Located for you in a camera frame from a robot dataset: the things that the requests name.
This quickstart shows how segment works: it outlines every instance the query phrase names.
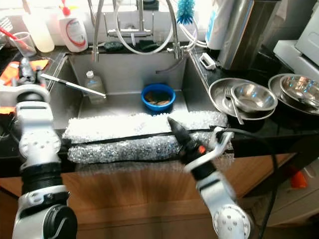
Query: orange object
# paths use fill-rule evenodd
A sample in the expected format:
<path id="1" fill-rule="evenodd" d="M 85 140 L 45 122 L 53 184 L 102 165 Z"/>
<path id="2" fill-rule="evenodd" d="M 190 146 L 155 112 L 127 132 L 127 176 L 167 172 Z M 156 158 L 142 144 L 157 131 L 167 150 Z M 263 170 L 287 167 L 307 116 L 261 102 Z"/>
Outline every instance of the orange object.
<path id="1" fill-rule="evenodd" d="M 44 69 L 49 60 L 30 61 L 32 69 L 35 71 L 37 66 Z M 10 62 L 0 76 L 0 82 L 3 81 L 5 86 L 11 86 L 11 79 L 19 79 L 18 61 Z M 14 107 L 0 107 L 0 114 L 10 114 L 14 112 Z"/>
<path id="2" fill-rule="evenodd" d="M 290 178 L 290 185 L 292 188 L 306 188 L 308 183 L 302 172 L 297 172 Z"/>
<path id="3" fill-rule="evenodd" d="M 198 150 L 197 150 L 199 153 L 203 154 L 205 151 L 206 151 L 206 148 L 201 145 L 200 147 L 198 147 Z"/>

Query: cable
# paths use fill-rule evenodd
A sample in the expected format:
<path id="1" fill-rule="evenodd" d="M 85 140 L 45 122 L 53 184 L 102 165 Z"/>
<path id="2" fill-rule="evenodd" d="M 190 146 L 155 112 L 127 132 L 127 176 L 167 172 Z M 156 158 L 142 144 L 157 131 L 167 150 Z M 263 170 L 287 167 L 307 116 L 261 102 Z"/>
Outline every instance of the cable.
<path id="1" fill-rule="evenodd" d="M 193 22 L 193 25 L 195 27 L 195 38 L 191 41 L 191 43 L 188 46 L 186 46 L 188 52 L 192 51 L 195 48 L 196 42 L 198 40 L 198 27 L 195 21 Z"/>
<path id="2" fill-rule="evenodd" d="M 276 155 L 274 153 L 274 150 L 273 150 L 272 146 L 265 139 L 260 138 L 260 137 L 254 135 L 254 134 L 252 134 L 250 132 L 247 132 L 247 131 L 244 131 L 244 130 L 241 130 L 241 129 L 236 129 L 236 128 L 227 128 L 224 131 L 217 132 L 216 137 L 220 138 L 224 132 L 233 132 L 233 133 L 242 134 L 242 135 L 254 138 L 254 139 L 260 141 L 261 143 L 263 143 L 268 148 L 268 151 L 270 152 L 272 163 L 273 163 L 274 175 L 277 174 L 277 172 L 278 172 L 278 163 L 277 163 Z M 268 208 L 267 208 L 267 210 L 265 212 L 263 221 L 262 221 L 261 226 L 260 226 L 258 239 L 262 239 L 263 236 L 264 236 L 264 232 L 265 232 L 265 229 L 266 229 L 266 226 L 267 226 L 267 222 L 268 222 L 270 213 L 271 213 L 271 211 L 273 209 L 273 206 L 274 206 L 274 203 L 275 203 L 277 189 L 278 189 L 278 186 L 275 185 L 273 187 L 273 190 L 272 190 L 272 193 L 271 193 L 271 198 L 270 198 L 270 201 L 269 201 L 269 204 L 268 204 Z"/>
<path id="3" fill-rule="evenodd" d="M 185 36 L 190 40 L 190 41 L 194 41 L 195 37 L 192 36 L 192 34 L 190 34 L 190 32 L 185 28 L 184 25 L 179 24 L 179 28 L 181 29 L 181 31 L 185 34 Z M 196 46 L 202 47 L 202 48 L 207 48 L 207 44 L 206 42 L 200 41 L 200 40 L 196 40 Z"/>

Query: fork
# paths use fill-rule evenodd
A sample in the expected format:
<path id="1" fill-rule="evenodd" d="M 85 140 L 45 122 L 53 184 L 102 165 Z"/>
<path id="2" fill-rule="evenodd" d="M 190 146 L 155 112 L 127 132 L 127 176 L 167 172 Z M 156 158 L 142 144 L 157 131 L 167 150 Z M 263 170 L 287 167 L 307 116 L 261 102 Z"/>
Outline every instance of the fork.
<path id="1" fill-rule="evenodd" d="M 235 115 L 236 115 L 236 117 L 237 117 L 237 119 L 238 119 L 238 122 L 239 122 L 240 124 L 244 124 L 244 122 L 243 122 L 243 120 L 241 119 L 241 116 L 240 116 L 240 114 L 239 114 L 239 111 L 238 111 L 238 109 L 237 109 L 237 107 L 236 107 L 236 105 L 235 105 L 235 101 L 234 101 L 234 99 L 233 99 L 233 97 L 232 97 L 230 91 L 231 91 L 231 88 L 228 87 L 228 86 L 225 86 L 225 88 L 224 88 L 225 97 L 226 97 L 227 99 L 230 99 L 230 100 L 231 100 L 231 103 L 233 104 L 233 108 L 234 108 L 234 111 L 235 111 Z"/>

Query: dish soap bottle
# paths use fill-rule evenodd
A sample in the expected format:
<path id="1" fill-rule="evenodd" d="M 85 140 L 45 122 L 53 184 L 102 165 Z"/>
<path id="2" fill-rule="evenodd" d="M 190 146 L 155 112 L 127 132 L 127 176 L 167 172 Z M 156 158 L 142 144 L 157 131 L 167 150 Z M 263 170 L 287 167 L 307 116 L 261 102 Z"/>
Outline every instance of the dish soap bottle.
<path id="1" fill-rule="evenodd" d="M 99 76 L 95 76 L 93 71 L 88 71 L 86 73 L 85 87 L 105 94 L 101 78 Z M 88 94 L 88 97 L 90 102 L 94 105 L 105 102 L 105 99 L 98 95 Z"/>
<path id="2" fill-rule="evenodd" d="M 64 17 L 59 19 L 62 39 L 69 51 L 84 51 L 88 48 L 88 37 L 86 35 L 84 24 L 79 18 L 70 16 L 71 11 L 65 5 L 65 0 L 62 0 L 62 3 L 62 12 Z"/>

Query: blue brush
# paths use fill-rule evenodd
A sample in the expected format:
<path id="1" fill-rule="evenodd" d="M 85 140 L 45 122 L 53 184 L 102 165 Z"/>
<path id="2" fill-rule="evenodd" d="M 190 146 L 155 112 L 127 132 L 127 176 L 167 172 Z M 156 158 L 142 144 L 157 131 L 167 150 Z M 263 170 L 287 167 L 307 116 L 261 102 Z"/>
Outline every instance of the blue brush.
<path id="1" fill-rule="evenodd" d="M 187 25 L 193 23 L 195 0 L 179 0 L 177 23 Z"/>

